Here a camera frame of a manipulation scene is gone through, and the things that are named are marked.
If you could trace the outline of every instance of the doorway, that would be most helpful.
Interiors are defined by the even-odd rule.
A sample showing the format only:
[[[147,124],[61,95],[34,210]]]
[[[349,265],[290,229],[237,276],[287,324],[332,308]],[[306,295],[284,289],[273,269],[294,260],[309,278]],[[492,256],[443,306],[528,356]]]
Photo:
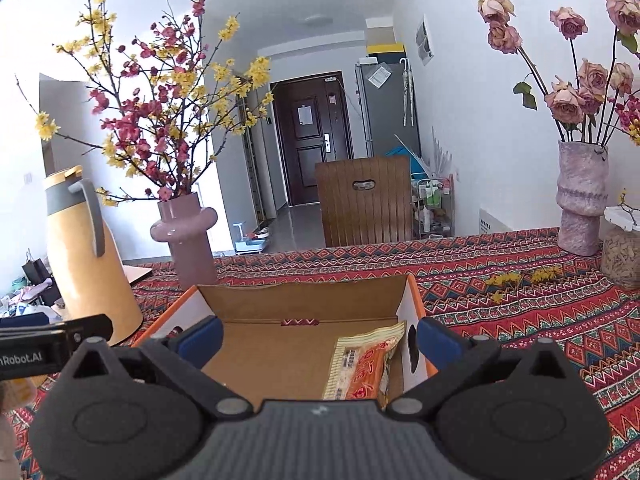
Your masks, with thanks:
[[[271,85],[290,205],[318,202],[316,164],[353,158],[341,72]]]

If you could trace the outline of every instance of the pink vase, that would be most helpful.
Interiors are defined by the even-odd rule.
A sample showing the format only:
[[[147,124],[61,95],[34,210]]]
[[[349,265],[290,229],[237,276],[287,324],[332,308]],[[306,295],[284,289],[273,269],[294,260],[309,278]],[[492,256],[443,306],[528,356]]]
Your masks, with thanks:
[[[216,210],[200,206],[196,193],[158,202],[158,209],[160,219],[151,226],[151,237],[169,244],[182,290],[215,285],[218,274],[207,229],[218,221]]]
[[[560,175],[556,202],[562,208],[558,245],[579,256],[598,251],[600,216],[607,205],[609,153],[597,144],[558,141]]]

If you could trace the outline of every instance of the cardboard box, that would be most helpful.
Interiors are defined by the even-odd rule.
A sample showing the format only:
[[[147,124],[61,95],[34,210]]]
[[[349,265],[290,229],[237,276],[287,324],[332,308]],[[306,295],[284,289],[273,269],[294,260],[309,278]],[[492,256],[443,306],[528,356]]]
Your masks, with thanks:
[[[435,372],[418,352],[415,330],[424,307],[413,275],[356,282],[281,283],[265,286],[194,286],[136,343],[175,327],[186,330],[211,313],[223,322],[221,349],[202,368],[247,398],[319,400],[339,337],[398,321],[406,333],[391,361],[393,399]],[[316,320],[283,326],[284,320]]]

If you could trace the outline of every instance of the chair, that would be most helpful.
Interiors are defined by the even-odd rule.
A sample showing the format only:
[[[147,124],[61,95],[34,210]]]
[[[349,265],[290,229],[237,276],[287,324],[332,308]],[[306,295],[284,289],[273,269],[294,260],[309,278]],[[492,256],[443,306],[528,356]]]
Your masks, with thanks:
[[[316,180],[327,247],[412,239],[409,157],[319,162]]]

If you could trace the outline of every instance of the gray refrigerator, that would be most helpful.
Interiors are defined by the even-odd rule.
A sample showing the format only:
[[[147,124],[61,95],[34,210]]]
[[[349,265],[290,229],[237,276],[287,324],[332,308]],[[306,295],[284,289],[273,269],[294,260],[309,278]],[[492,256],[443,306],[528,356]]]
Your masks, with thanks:
[[[406,126],[403,124],[404,82],[403,65],[387,63],[391,71],[388,79],[377,88],[369,77],[379,68],[378,64],[356,64],[356,80],[367,156],[382,156],[401,146],[396,136],[416,155],[421,156],[418,117],[414,109],[414,125],[411,124],[409,94],[407,92]]]

